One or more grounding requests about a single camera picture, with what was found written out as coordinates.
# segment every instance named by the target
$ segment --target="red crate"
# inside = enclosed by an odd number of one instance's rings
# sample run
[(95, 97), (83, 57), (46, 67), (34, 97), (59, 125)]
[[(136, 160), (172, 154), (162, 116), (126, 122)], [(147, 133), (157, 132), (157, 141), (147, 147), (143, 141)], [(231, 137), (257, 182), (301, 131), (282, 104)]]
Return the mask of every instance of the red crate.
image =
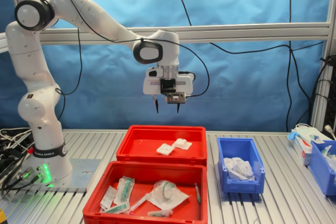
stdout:
[[(175, 183), (178, 189), (190, 197), (174, 208), (173, 215), (169, 218), (149, 217), (149, 211), (160, 209), (148, 201), (138, 207), (134, 215), (99, 212), (99, 204), (108, 186), (117, 188), (122, 176), (135, 178), (130, 198), (131, 206), (149, 193), (156, 182), (164, 179)], [(197, 202), (195, 183), (200, 190), (201, 204)], [(206, 168), (200, 165), (111, 162), (85, 205), (83, 216), (85, 224), (206, 224), (208, 220)]]
[[(188, 150), (175, 148), (169, 156), (156, 152), (162, 144), (172, 145), (178, 138), (186, 139), (192, 145)], [(204, 127), (133, 125), (117, 151), (119, 161), (206, 166), (206, 157)]]

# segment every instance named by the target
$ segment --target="plastic syringe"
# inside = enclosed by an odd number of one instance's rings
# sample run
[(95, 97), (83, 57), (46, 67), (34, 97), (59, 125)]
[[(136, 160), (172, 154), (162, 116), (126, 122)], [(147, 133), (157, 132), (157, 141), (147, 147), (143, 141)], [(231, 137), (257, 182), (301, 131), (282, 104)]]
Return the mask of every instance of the plastic syringe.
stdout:
[(200, 196), (200, 191), (198, 189), (197, 183), (195, 183), (195, 190), (196, 190), (197, 201), (200, 204), (201, 203), (201, 196)]
[(149, 199), (151, 194), (145, 194), (141, 199), (139, 199), (131, 208), (128, 212), (133, 212), (136, 210), (138, 207), (140, 207), (146, 200)]

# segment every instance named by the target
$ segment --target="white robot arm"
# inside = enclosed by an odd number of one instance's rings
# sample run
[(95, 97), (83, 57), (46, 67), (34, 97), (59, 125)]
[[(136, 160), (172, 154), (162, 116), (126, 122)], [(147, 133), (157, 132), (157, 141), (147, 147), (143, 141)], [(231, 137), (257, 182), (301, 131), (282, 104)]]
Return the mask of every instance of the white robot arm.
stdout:
[(149, 37), (139, 36), (116, 22), (92, 0), (24, 0), (15, 8), (16, 22), (6, 27), (8, 50), (16, 74), (28, 92), (18, 111), (29, 123), (35, 141), (33, 155), (23, 162), (23, 170), (32, 168), (43, 177), (36, 184), (59, 180), (71, 172), (60, 122), (55, 116), (59, 88), (52, 78), (42, 52), (39, 35), (64, 19), (74, 26), (106, 40), (121, 43), (133, 51), (142, 64), (157, 63), (146, 71), (143, 92), (163, 94), (168, 103), (185, 103), (193, 92), (193, 76), (178, 72), (179, 37), (158, 30)]

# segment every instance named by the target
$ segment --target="blue plastic bin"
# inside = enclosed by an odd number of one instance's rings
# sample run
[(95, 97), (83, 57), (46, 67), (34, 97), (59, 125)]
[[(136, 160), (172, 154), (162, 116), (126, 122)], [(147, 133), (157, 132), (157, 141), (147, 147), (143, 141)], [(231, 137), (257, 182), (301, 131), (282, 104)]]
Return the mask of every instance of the blue plastic bin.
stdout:
[(321, 151), (331, 145), (329, 152), (336, 154), (336, 141), (324, 141), (324, 144), (316, 144), (311, 141), (312, 151), (309, 168), (321, 188), (321, 191), (328, 196), (336, 195), (335, 171), (330, 168), (326, 159), (322, 156)]
[[(218, 171), (220, 184), (225, 193), (262, 194), (264, 192), (265, 169), (256, 145), (251, 138), (218, 137)], [(230, 179), (224, 165), (224, 157), (240, 157), (249, 161), (255, 174), (255, 181)]]

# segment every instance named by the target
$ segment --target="blue curtain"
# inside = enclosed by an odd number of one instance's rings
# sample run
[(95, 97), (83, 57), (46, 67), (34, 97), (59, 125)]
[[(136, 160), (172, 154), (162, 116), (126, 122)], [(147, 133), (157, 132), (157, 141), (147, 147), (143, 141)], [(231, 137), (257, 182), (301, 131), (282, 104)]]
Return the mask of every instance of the blue curtain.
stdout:
[[(180, 0), (94, 0), (127, 27), (187, 26)], [(289, 0), (184, 0), (193, 25), (282, 23), (289, 20)], [(13, 21), (13, 2), (4, 0), (0, 28)], [(292, 0), (292, 22), (325, 22), (329, 0)], [(57, 28), (72, 27), (58, 22)], [(293, 49), (319, 41), (293, 41)], [(229, 51), (250, 51), (288, 44), (288, 41), (217, 43)], [(208, 130), (285, 131), (289, 98), (286, 75), (289, 51), (230, 55), (210, 44), (185, 44), (206, 63), (209, 90), (190, 98), (180, 108), (159, 98), (159, 114), (150, 96), (142, 93), (145, 70), (129, 48), (122, 45), (83, 45), (83, 74), (78, 90), (67, 97), (61, 118), (63, 128), (126, 129), (132, 124), (201, 125)], [(317, 77), (322, 44), (295, 51), (301, 85), (311, 94)], [(43, 46), (51, 74), (64, 92), (76, 86), (80, 70), (78, 46)], [(201, 62), (180, 50), (180, 70), (196, 73), (194, 94), (207, 85)], [(308, 108), (297, 85), (294, 65), (290, 71), (293, 126)], [(16, 77), (8, 53), (0, 55), (0, 126), (25, 122), (17, 113), (26, 88)], [(62, 99), (56, 106), (58, 115)]]

